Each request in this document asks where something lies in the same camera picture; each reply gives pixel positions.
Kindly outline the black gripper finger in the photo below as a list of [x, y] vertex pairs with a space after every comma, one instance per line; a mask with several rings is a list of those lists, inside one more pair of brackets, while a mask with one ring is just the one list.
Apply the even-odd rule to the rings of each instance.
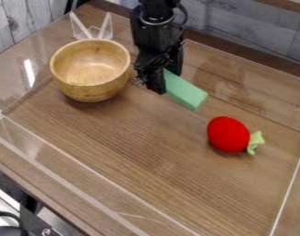
[[149, 67], [147, 72], [147, 87], [149, 90], [163, 95], [167, 93], [167, 81], [163, 67]]
[[177, 76], [183, 74], [183, 58], [184, 58], [183, 49], [175, 48], [171, 52], [167, 69]]

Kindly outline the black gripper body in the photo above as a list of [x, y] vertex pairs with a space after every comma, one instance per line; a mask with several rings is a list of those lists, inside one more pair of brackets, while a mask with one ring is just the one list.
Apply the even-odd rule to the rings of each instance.
[[149, 67], [167, 68], [171, 52], [183, 49], [188, 11], [181, 0], [138, 0], [130, 24], [138, 56], [134, 62], [137, 82], [147, 85]]

